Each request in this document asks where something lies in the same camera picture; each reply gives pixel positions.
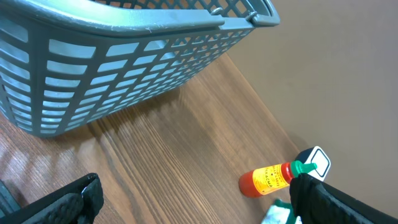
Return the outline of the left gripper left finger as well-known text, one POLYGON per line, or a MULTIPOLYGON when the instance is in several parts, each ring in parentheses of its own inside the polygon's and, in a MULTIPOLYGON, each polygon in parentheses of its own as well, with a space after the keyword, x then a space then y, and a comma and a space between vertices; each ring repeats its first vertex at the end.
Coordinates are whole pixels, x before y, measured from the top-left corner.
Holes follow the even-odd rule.
POLYGON ((89 173, 21 207, 1 182, 1 223, 93 223, 104 205, 101 181, 89 173))

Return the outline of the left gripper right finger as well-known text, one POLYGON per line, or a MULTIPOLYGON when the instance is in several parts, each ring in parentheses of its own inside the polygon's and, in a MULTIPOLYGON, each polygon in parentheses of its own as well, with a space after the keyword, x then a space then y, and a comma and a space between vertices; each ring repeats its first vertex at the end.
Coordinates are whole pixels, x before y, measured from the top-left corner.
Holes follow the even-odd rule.
POLYGON ((397 224, 396 218, 308 174, 292 179, 289 193, 293 214, 302 223, 397 224))

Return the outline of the green 3M glove packet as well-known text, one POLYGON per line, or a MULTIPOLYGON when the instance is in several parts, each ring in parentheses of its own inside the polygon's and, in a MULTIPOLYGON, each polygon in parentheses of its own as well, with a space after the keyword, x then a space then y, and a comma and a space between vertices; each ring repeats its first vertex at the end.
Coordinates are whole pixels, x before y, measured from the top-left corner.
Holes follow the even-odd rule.
POLYGON ((291 203, 274 200, 261 224, 302 224, 301 218, 294 215, 291 203))

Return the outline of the red yellow sauce bottle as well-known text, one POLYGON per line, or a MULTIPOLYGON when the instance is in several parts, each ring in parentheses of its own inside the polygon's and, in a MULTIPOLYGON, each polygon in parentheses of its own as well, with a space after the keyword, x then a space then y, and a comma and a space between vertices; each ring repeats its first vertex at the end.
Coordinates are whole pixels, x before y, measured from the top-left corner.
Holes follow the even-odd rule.
POLYGON ((300 161, 292 161, 254 169, 239 178, 238 186, 246 197, 261 197, 289 187, 294 178, 316 170, 317 167, 316 163, 303 164, 300 161))

